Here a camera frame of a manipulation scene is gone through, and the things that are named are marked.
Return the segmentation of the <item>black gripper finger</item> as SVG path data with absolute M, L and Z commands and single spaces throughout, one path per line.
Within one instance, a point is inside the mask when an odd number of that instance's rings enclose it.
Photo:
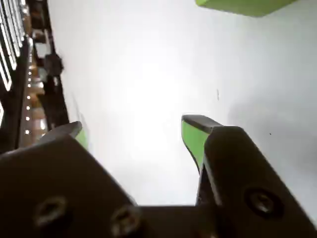
M 78 121 L 0 159 L 3 238 L 139 238 L 142 216 L 79 139 Z
M 316 228 L 249 135 L 203 115 L 183 115 L 183 143 L 210 203 L 219 238 L 314 238 Z

